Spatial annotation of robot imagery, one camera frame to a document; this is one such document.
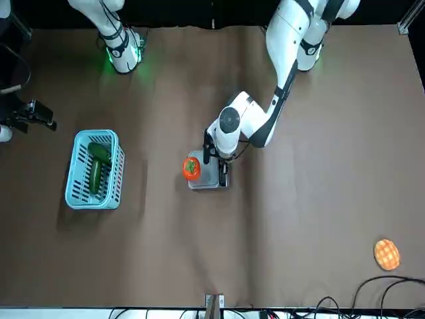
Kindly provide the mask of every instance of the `cucumber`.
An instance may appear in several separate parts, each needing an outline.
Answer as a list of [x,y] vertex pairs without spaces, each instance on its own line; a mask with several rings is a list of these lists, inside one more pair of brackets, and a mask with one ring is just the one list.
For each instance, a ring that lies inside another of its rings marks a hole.
[[93,159],[92,169],[90,170],[90,193],[97,195],[100,187],[100,178],[102,177],[102,162],[96,158]]
[[112,165],[111,153],[102,144],[90,142],[88,144],[88,151],[98,160],[104,162],[105,164],[108,164],[109,166]]

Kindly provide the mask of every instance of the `white robotic arm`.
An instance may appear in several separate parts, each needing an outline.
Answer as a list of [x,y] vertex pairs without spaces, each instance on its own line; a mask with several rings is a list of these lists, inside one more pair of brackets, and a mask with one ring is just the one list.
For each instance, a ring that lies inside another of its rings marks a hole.
[[267,50],[278,77],[270,106],[265,112],[246,92],[239,93],[206,131],[205,164],[209,162],[210,156],[218,156],[227,161],[233,159],[240,133],[256,148],[267,146],[297,71],[313,67],[330,24],[338,17],[345,19],[352,15],[359,2],[360,0],[280,1],[266,33]]
[[143,39],[125,28],[116,14],[124,0],[68,0],[98,28],[108,48],[110,60],[118,73],[131,72],[141,62]]

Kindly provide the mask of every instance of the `red tomato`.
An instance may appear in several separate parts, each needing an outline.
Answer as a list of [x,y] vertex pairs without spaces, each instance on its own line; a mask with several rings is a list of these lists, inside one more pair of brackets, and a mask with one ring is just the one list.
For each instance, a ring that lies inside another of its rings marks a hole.
[[183,162],[183,176],[189,181],[194,181],[201,176],[201,164],[197,158],[186,158]]

